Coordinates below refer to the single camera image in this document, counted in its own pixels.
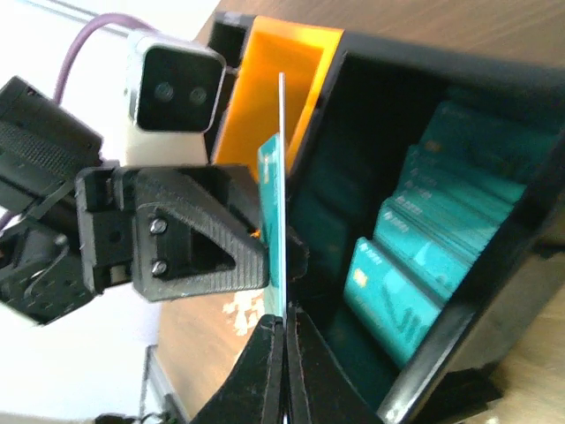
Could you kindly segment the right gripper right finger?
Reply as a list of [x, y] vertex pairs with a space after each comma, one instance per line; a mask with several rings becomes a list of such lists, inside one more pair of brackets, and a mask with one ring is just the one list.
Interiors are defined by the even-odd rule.
[[288, 420], [290, 423], [379, 423], [352, 387], [310, 316], [287, 309]]

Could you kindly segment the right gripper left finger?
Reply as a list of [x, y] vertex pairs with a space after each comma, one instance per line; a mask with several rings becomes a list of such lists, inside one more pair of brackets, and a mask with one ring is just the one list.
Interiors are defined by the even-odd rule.
[[281, 423], [283, 321], [262, 316], [236, 365], [193, 423]]

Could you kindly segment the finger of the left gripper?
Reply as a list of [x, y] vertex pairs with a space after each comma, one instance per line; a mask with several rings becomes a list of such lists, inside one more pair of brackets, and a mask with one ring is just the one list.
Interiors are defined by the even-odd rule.
[[244, 165], [135, 176], [132, 282], [158, 302], [267, 286], [257, 184]]
[[309, 257], [310, 250], [308, 245], [288, 225], [286, 227], [286, 271], [288, 281], [298, 280], [307, 273]]

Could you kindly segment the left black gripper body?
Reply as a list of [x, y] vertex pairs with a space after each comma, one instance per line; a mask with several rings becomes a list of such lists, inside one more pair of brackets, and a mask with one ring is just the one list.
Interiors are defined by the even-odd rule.
[[102, 137], [19, 76], [1, 88], [1, 302], [39, 325], [83, 307], [75, 178]]

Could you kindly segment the teal credit card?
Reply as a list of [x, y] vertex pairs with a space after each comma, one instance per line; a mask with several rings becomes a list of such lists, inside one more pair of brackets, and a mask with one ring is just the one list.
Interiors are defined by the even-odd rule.
[[267, 246], [269, 282], [265, 312], [286, 318], [285, 74], [278, 75], [278, 132], [258, 149], [261, 240]]

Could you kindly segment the right black card bin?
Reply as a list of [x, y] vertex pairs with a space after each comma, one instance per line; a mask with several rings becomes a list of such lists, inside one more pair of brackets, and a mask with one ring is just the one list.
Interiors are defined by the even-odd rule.
[[343, 34], [288, 216], [292, 419], [482, 413], [564, 283], [564, 71]]

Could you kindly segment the black card bin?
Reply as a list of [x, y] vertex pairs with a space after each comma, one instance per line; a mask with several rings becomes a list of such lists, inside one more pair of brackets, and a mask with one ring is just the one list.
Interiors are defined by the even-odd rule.
[[229, 68], [240, 66], [256, 16], [236, 11], [218, 11], [207, 45], [226, 60]]
[[564, 71], [343, 34], [288, 216], [292, 419], [482, 413], [564, 283]]

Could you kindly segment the left black card bin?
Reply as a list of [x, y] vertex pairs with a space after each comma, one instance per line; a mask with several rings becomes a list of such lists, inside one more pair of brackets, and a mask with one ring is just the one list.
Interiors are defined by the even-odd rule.
[[226, 60], [229, 68], [240, 66], [256, 16], [236, 11], [218, 11], [207, 45]]

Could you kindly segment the orange card bin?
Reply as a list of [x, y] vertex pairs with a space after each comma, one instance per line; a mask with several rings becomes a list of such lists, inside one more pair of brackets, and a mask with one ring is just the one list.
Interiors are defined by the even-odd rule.
[[258, 176], [258, 149], [278, 132], [278, 81], [285, 75], [286, 169], [298, 156], [343, 30], [255, 18], [213, 153], [218, 164]]

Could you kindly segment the teal card stack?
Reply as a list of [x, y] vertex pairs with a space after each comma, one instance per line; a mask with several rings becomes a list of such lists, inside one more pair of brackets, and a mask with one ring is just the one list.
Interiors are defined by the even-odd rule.
[[457, 102], [437, 107], [372, 237], [357, 241], [343, 291], [396, 365], [416, 352], [557, 139], [557, 129]]

